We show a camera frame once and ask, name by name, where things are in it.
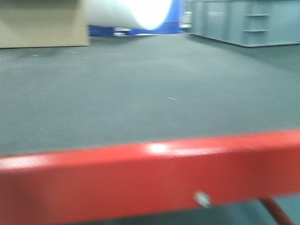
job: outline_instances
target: red metal frame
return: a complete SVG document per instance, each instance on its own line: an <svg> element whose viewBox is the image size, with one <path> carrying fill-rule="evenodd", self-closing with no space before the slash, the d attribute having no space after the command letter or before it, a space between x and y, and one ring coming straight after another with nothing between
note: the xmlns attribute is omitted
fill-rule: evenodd
<svg viewBox="0 0 300 225"><path fill-rule="evenodd" d="M300 191L300 130L0 158L0 224L53 225Z"/></svg>

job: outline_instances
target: beige box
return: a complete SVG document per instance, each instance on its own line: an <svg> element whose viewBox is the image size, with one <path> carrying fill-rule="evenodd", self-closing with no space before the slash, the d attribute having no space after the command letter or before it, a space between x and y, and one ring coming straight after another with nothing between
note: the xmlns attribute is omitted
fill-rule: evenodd
<svg viewBox="0 0 300 225"><path fill-rule="evenodd" d="M88 44L82 0L0 0L0 48Z"/></svg>

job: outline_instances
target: white paper roll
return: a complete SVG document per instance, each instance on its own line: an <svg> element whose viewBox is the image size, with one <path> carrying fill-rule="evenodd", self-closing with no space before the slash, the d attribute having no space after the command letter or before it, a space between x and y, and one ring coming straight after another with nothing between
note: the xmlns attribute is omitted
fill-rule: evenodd
<svg viewBox="0 0 300 225"><path fill-rule="evenodd" d="M155 30L168 15L172 0L85 0L92 26Z"/></svg>

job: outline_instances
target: gray carpet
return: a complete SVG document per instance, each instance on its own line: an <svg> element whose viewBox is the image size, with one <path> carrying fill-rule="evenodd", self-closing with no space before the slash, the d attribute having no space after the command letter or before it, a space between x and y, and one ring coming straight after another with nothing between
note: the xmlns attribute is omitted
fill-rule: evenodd
<svg viewBox="0 0 300 225"><path fill-rule="evenodd" d="M300 127L300 45L191 35L0 50L0 155ZM299 197L280 204L300 224ZM258 202L99 225L275 225Z"/></svg>

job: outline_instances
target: metal screw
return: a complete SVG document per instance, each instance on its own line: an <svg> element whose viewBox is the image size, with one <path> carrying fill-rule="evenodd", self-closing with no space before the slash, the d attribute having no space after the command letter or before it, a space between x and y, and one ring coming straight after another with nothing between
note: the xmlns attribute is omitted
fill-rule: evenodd
<svg viewBox="0 0 300 225"><path fill-rule="evenodd" d="M196 192L194 195L194 200L205 208L210 208L211 206L210 196L204 192Z"/></svg>

